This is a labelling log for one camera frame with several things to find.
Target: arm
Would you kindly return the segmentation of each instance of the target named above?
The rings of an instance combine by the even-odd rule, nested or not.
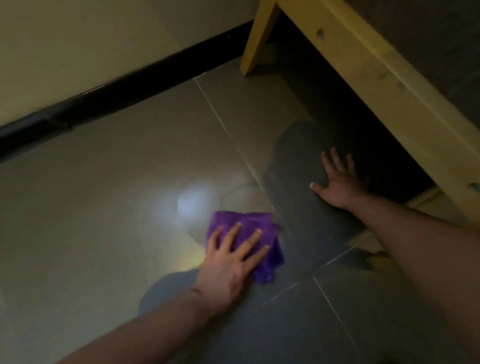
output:
[[[352,155],[347,168],[332,148],[322,153],[327,188],[311,188],[358,217],[404,273],[447,316],[473,347],[480,347],[480,234],[366,192]]]
[[[236,251],[231,245],[240,224],[225,236],[220,248],[218,228],[208,242],[194,287],[150,314],[126,323],[63,359],[61,364],[161,363],[215,315],[239,297],[246,277],[265,258],[268,246],[243,260],[262,234],[257,230]]]

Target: black baseboard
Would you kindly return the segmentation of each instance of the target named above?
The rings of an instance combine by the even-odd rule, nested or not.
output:
[[[145,100],[243,54],[253,21],[184,49],[108,84],[46,107],[0,128],[0,161],[75,126]],[[269,42],[295,25],[282,14]]]

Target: dark fabric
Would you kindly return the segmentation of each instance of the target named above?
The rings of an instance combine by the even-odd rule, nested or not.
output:
[[[279,226],[272,221],[272,214],[263,212],[242,214],[231,211],[216,211],[213,213],[212,219],[210,220],[206,246],[208,246],[208,239],[212,233],[221,226],[223,230],[218,240],[218,246],[220,246],[226,233],[237,222],[241,222],[242,227],[233,242],[232,250],[235,251],[238,249],[238,247],[253,234],[255,229],[262,229],[262,236],[259,242],[254,246],[248,256],[256,253],[265,245],[270,246],[270,251],[268,252],[267,257],[253,271],[252,276],[253,280],[260,284],[273,281],[275,268],[284,264],[285,259],[277,238]]]

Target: person's left hand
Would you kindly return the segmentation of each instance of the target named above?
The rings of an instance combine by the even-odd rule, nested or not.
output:
[[[200,267],[193,291],[201,296],[210,316],[224,312],[235,302],[247,276],[268,254],[270,247],[266,245],[244,260],[260,239],[262,235],[260,229],[232,252],[232,243],[240,227],[241,224],[237,223],[231,228],[219,248],[217,240],[222,231],[221,227],[215,230],[208,241],[205,260]]]

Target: beige wall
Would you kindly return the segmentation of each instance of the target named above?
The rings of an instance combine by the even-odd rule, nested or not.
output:
[[[258,0],[1,1],[0,125],[253,19]]]

